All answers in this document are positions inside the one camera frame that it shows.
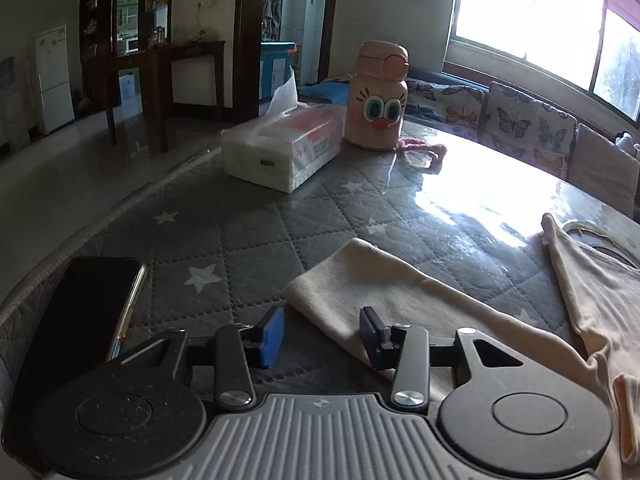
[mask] wooden table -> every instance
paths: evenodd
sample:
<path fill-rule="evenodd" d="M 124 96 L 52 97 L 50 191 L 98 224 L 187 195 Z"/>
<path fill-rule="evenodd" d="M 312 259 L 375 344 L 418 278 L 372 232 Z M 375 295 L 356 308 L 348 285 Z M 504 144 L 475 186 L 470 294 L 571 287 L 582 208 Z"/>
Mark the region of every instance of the wooden table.
<path fill-rule="evenodd" d="M 107 95 L 107 125 L 112 144 L 117 144 L 113 108 L 117 106 L 118 71 L 129 68 L 140 69 L 140 86 L 142 91 L 142 107 L 144 111 L 152 112 L 156 118 L 156 128 L 160 141 L 160 151 L 169 149 L 166 132 L 166 118 L 173 114 L 174 90 L 171 77 L 171 63 L 192 57 L 214 57 L 214 81 L 216 85 L 216 115 L 220 120 L 225 107 L 225 76 L 224 76 L 224 41 L 207 41 L 205 43 L 187 43 L 171 45 L 144 52 L 111 58 L 105 70 L 104 83 Z"/>

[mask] tissue box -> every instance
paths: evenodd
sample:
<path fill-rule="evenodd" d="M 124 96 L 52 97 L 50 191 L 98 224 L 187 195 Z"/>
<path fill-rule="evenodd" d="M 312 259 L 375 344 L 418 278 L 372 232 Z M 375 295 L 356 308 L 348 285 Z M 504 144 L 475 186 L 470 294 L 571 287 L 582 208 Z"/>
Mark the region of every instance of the tissue box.
<path fill-rule="evenodd" d="M 291 193 L 340 152 L 345 108 L 316 105 L 222 131 L 226 174 Z"/>

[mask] blue cabinet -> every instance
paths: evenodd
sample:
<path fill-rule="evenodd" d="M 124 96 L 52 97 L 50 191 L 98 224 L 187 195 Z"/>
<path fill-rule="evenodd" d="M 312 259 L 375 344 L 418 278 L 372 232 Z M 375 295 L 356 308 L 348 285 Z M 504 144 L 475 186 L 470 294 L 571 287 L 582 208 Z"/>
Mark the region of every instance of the blue cabinet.
<path fill-rule="evenodd" d="M 271 97 L 289 80 L 289 55 L 296 51 L 290 41 L 263 41 L 260 51 L 260 99 Z"/>

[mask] red nose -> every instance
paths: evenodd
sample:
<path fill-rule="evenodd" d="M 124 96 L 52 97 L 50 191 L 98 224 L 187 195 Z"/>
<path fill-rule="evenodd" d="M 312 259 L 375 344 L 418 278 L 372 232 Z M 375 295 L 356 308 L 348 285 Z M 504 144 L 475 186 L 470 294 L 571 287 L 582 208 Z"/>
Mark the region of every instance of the red nose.
<path fill-rule="evenodd" d="M 389 126 L 391 126 L 391 124 L 389 124 L 389 121 L 387 119 L 385 119 L 384 117 L 380 117 L 379 119 L 376 119 L 375 121 L 373 121 L 371 123 L 371 126 L 373 126 L 377 131 L 383 132 Z"/>

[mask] microwave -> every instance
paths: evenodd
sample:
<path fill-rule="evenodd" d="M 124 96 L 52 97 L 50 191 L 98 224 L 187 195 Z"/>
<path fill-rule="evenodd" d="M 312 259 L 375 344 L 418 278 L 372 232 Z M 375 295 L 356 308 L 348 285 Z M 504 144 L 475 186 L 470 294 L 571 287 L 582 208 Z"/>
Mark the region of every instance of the microwave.
<path fill-rule="evenodd" d="M 129 38 L 128 40 L 125 40 L 125 52 L 127 54 L 131 53 L 131 52 L 137 52 L 138 51 L 138 37 L 135 38 Z"/>

